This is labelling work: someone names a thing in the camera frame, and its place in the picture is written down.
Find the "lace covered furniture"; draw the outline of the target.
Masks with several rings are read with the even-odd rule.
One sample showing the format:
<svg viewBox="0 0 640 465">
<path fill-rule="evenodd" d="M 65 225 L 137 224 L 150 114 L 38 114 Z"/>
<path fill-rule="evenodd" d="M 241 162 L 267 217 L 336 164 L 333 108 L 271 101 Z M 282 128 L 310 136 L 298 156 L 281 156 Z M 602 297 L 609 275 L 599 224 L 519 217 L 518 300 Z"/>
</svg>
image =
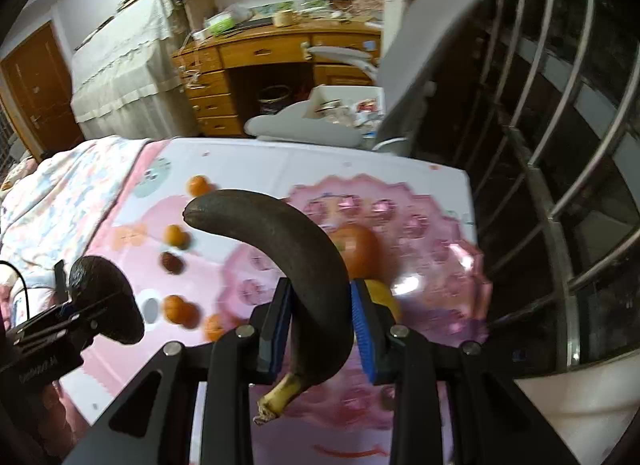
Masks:
<svg viewBox="0 0 640 465">
<path fill-rule="evenodd" d="M 198 122 L 172 54 L 189 35 L 174 0 L 138 0 L 72 59 L 70 106 L 87 139 L 194 137 Z"/>
</svg>

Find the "black waste bin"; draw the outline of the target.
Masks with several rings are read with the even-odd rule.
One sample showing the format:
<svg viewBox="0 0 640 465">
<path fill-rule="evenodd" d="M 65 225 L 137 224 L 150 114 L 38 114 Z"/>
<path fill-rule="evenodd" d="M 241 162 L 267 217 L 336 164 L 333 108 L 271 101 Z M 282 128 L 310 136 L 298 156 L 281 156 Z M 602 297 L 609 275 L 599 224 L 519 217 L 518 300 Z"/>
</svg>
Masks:
<svg viewBox="0 0 640 465">
<path fill-rule="evenodd" d="M 291 88 L 272 85 L 259 90 L 257 95 L 260 114 L 276 114 L 291 104 Z"/>
</svg>

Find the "brown wooden door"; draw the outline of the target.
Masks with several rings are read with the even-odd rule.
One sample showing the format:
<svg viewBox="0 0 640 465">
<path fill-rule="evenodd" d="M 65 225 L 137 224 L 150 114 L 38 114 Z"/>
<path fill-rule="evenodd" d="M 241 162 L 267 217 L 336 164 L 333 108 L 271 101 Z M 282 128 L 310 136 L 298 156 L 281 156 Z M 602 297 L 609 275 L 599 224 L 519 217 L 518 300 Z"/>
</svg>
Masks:
<svg viewBox="0 0 640 465">
<path fill-rule="evenodd" d="M 85 140 L 70 106 L 72 79 L 51 21 L 17 45 L 1 61 L 1 69 L 43 152 L 67 151 Z"/>
</svg>

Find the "metal window bars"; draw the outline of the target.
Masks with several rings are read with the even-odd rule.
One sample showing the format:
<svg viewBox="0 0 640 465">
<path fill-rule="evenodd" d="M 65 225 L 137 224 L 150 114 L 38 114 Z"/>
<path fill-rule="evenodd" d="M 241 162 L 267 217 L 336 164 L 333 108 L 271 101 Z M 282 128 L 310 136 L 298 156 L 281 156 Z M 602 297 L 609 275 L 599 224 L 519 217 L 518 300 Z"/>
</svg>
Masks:
<svg viewBox="0 0 640 465">
<path fill-rule="evenodd" d="M 639 27 L 631 0 L 486 0 L 457 159 L 518 377 L 639 346 Z"/>
</svg>

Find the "purple glass fruit bowl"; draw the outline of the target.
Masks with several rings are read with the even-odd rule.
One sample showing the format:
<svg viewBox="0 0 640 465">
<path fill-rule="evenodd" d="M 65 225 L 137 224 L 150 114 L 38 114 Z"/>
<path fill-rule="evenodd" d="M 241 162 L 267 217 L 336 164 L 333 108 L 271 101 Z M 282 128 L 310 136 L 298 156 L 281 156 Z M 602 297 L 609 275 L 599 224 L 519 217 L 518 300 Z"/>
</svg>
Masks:
<svg viewBox="0 0 640 465">
<path fill-rule="evenodd" d="M 436 344 L 459 346 L 486 338 L 491 283 L 483 254 L 463 237 L 454 212 L 408 184 L 386 184 L 368 175 L 329 176 L 294 186 L 284 198 L 327 233 L 346 224 L 372 230 L 381 245 L 382 274 L 401 309 L 401 322 Z M 255 306 L 269 303 L 283 273 L 264 254 L 238 245 L 221 270 L 218 313 L 235 327 Z M 362 373 L 357 345 L 340 373 L 298 397 L 285 415 L 335 429 L 390 429 L 392 386 L 373 386 Z"/>
</svg>

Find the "beige mug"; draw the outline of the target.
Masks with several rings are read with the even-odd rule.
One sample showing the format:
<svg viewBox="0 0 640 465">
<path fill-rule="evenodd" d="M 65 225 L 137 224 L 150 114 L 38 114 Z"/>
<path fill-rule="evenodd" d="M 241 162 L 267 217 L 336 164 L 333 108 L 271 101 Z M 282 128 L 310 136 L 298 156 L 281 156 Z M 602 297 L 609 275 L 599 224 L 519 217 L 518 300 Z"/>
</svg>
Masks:
<svg viewBox="0 0 640 465">
<path fill-rule="evenodd" d="M 289 26 L 299 24 L 299 21 L 300 17 L 293 9 L 277 10 L 272 15 L 272 24 L 276 28 L 288 28 Z"/>
</svg>

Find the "pink quilt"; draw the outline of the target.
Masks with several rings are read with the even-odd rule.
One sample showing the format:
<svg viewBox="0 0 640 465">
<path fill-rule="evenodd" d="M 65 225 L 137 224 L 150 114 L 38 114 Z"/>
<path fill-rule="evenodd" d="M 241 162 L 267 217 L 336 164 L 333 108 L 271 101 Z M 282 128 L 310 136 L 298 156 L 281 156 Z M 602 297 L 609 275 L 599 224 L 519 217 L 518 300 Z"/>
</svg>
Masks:
<svg viewBox="0 0 640 465">
<path fill-rule="evenodd" d="M 1 258 L 1 285 L 11 292 L 13 317 L 12 326 L 1 331 L 1 364 L 8 360 L 8 336 L 13 331 L 36 315 L 72 302 L 68 290 L 70 268 L 65 267 L 64 261 L 55 264 L 51 289 L 29 287 L 21 272 Z M 31 393 L 1 385 L 1 443 L 6 447 L 2 463 L 55 464 L 67 453 L 74 440 L 70 430 L 47 429 L 48 417 L 58 425 L 66 423 L 64 407 L 52 387 L 54 383 Z"/>
</svg>

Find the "dark overripe banana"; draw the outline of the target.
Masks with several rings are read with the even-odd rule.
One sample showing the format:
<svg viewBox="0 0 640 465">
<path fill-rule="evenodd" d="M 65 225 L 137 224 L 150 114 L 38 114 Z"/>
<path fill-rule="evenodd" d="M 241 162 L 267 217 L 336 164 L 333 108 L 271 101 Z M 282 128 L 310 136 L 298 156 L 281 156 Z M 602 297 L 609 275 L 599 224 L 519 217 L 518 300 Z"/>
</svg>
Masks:
<svg viewBox="0 0 640 465">
<path fill-rule="evenodd" d="M 265 194 L 209 192 L 186 205 L 183 220 L 195 229 L 258 248 L 292 284 L 291 367 L 258 400 L 255 423 L 264 425 L 306 390 L 332 378 L 347 361 L 354 329 L 346 266 L 320 227 L 295 207 Z"/>
</svg>

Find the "brown lychee fruit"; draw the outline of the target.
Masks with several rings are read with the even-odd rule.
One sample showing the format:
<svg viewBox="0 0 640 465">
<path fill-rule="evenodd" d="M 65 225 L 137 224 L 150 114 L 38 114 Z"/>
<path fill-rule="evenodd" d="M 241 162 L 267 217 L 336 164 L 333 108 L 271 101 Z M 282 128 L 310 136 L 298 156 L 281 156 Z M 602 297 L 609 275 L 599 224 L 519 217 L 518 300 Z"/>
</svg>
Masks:
<svg viewBox="0 0 640 465">
<path fill-rule="evenodd" d="M 186 264 L 183 259 L 170 251 L 163 251 L 160 254 L 160 266 L 162 266 L 168 273 L 173 275 L 182 274 Z"/>
</svg>

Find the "yellow speckled pear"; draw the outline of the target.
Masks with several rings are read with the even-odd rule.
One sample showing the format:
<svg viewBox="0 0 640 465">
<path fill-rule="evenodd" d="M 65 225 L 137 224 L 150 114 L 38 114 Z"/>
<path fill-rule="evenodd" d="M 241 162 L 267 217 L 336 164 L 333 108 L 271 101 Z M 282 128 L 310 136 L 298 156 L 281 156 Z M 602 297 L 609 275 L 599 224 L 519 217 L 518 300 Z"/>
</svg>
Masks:
<svg viewBox="0 0 640 465">
<path fill-rule="evenodd" d="M 367 286 L 367 290 L 373 303 L 386 307 L 392 314 L 394 320 L 397 323 L 401 322 L 401 309 L 398 300 L 394 297 L 390 288 L 381 281 L 378 280 L 366 280 L 364 284 Z"/>
</svg>

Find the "orange tangerine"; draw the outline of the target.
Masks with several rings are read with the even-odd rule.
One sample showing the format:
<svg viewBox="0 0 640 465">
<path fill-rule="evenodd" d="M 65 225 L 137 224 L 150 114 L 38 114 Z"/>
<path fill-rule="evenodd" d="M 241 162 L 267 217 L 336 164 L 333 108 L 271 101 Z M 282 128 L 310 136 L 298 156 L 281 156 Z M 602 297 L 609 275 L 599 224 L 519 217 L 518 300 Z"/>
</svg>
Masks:
<svg viewBox="0 0 640 465">
<path fill-rule="evenodd" d="M 198 196 L 205 196 L 205 194 L 212 192 L 215 189 L 216 186 L 203 175 L 191 177 L 186 184 L 186 191 L 188 191 L 190 196 L 193 196 L 194 198 L 197 198 Z"/>
</svg>

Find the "floral patterned blanket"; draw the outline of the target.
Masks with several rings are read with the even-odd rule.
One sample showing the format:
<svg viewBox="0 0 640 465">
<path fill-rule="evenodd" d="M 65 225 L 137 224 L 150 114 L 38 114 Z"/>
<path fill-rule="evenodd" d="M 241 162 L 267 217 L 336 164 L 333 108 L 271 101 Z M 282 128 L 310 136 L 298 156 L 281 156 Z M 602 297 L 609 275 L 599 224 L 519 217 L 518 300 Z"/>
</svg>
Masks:
<svg viewBox="0 0 640 465">
<path fill-rule="evenodd" d="M 54 266 L 86 250 L 124 188 L 146 139 L 109 136 L 58 152 L 14 185 L 1 205 L 1 258 L 29 287 L 54 286 Z"/>
</svg>

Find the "green tissue pack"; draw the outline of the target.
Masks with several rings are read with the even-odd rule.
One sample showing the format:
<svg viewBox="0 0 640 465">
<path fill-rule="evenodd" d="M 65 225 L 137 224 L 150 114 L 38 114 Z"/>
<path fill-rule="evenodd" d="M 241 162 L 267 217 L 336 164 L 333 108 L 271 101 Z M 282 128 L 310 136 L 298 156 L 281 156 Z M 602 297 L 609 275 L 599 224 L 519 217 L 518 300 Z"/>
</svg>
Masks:
<svg viewBox="0 0 640 465">
<path fill-rule="evenodd" d="M 221 12 L 205 21 L 205 31 L 213 36 L 221 36 L 235 27 L 235 18 L 230 12 Z"/>
</svg>

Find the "red apple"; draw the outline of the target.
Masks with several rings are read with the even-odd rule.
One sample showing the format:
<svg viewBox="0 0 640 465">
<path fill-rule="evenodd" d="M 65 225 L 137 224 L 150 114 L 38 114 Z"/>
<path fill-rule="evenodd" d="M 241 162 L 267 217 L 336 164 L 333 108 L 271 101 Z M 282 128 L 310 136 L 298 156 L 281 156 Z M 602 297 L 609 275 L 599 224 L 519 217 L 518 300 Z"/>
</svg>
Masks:
<svg viewBox="0 0 640 465">
<path fill-rule="evenodd" d="M 330 233 L 329 237 L 342 256 L 350 280 L 381 277 L 381 245 L 372 230 L 346 224 Z"/>
</svg>

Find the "grey office chair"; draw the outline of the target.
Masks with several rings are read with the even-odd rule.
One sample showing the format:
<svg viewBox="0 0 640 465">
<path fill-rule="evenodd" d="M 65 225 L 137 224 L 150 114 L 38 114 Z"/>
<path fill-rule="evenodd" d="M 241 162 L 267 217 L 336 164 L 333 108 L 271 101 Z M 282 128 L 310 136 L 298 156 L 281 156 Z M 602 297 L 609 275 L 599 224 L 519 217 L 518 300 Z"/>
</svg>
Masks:
<svg viewBox="0 0 640 465">
<path fill-rule="evenodd" d="M 304 118 L 308 99 L 276 114 L 257 115 L 244 126 L 259 140 L 359 148 L 399 156 L 410 154 L 427 100 L 434 95 L 433 76 L 468 25 L 482 0 L 415 0 L 402 18 L 390 48 L 375 66 L 364 52 L 343 47 L 312 47 L 313 55 L 344 61 L 384 90 L 386 114 L 375 130 L 333 125 Z"/>
</svg>

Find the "cartoon printed tablecloth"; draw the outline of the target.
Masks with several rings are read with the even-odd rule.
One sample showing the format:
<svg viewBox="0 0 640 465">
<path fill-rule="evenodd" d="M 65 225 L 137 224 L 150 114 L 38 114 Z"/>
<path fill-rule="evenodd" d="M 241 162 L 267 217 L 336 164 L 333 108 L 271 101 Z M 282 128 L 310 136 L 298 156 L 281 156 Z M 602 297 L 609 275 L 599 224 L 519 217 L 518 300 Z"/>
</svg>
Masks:
<svg viewBox="0 0 640 465">
<path fill-rule="evenodd" d="M 96 261 L 144 307 L 185 299 L 134 346 L 98 338 L 122 389 L 73 464 L 440 463 L 441 351 L 485 335 L 491 286 L 461 170 L 391 154 L 177 139 Z"/>
</svg>

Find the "wooden desk with drawers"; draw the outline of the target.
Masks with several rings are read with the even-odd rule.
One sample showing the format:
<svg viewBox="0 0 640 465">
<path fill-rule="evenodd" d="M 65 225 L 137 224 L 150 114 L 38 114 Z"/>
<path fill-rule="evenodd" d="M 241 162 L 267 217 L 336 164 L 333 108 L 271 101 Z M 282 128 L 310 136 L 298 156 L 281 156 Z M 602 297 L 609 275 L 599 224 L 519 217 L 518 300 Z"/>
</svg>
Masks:
<svg viewBox="0 0 640 465">
<path fill-rule="evenodd" d="M 346 63 L 313 55 L 312 47 L 356 49 L 378 62 L 381 32 L 362 22 L 312 20 L 288 28 L 264 25 L 195 40 L 172 54 L 203 136 L 243 137 L 244 124 L 260 114 L 257 95 L 272 85 L 291 88 L 291 103 L 322 84 L 367 85 Z"/>
</svg>

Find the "dark avocado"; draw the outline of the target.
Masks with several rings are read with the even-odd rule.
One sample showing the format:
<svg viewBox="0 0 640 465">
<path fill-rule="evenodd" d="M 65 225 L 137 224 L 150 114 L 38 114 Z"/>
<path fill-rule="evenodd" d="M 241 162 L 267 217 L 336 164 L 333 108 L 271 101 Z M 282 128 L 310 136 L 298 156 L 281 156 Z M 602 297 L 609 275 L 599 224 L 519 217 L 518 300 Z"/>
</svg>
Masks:
<svg viewBox="0 0 640 465">
<path fill-rule="evenodd" d="M 73 263 L 68 290 L 74 307 L 96 316 L 98 332 L 123 345 L 142 340 L 144 323 L 134 292 L 119 268 L 102 256 L 82 256 Z"/>
</svg>

